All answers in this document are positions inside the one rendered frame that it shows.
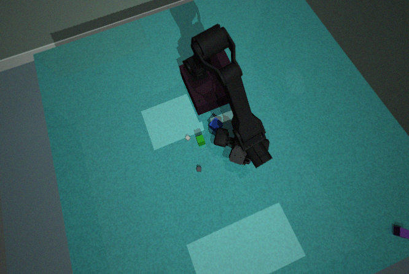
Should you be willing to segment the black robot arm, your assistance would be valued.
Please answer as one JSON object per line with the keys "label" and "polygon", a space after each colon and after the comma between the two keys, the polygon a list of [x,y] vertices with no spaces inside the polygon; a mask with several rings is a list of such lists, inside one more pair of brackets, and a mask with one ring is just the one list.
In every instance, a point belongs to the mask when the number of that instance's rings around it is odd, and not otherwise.
{"label": "black robot arm", "polygon": [[[223,86],[231,107],[233,134],[238,144],[232,142],[229,155],[231,162],[239,165],[254,164],[257,168],[272,159],[262,141],[266,139],[262,121],[252,112],[247,100],[241,76],[243,75],[236,61],[235,43],[224,27],[215,26],[196,35],[191,40],[193,56],[183,61],[186,70],[196,82],[208,78],[208,72],[214,74]],[[231,63],[221,69],[211,64],[211,57],[229,48]],[[240,146],[239,146],[240,145]]]}

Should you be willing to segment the blue cube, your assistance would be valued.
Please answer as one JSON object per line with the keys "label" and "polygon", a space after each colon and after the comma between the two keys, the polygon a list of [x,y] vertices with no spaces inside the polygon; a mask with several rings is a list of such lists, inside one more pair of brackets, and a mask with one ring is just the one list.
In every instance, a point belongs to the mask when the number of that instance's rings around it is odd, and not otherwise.
{"label": "blue cube", "polygon": [[217,128],[222,128],[223,123],[217,119],[216,117],[214,118],[214,120],[209,124],[210,129],[212,129],[214,132],[216,132]]}

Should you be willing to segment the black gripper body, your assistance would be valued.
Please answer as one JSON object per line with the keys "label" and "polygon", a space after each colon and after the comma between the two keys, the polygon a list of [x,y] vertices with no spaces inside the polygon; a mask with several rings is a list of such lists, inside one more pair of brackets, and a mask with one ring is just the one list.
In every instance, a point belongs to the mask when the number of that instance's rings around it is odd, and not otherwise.
{"label": "black gripper body", "polygon": [[[220,128],[220,127],[217,128],[217,130],[216,130],[216,135],[215,135],[215,138],[214,138],[214,145],[224,147],[225,143],[227,143],[227,144],[232,144],[231,141],[234,141],[234,142],[235,142],[234,145],[238,144],[237,141],[236,141],[236,139],[235,139],[235,137],[232,138],[232,137],[227,136],[227,132],[228,132],[227,129]],[[228,140],[228,141],[227,141],[227,140]],[[262,141],[262,143],[263,143],[263,145],[265,146],[265,148],[268,150],[269,143],[270,143],[269,140],[268,140],[268,139],[264,139],[264,140]]]}

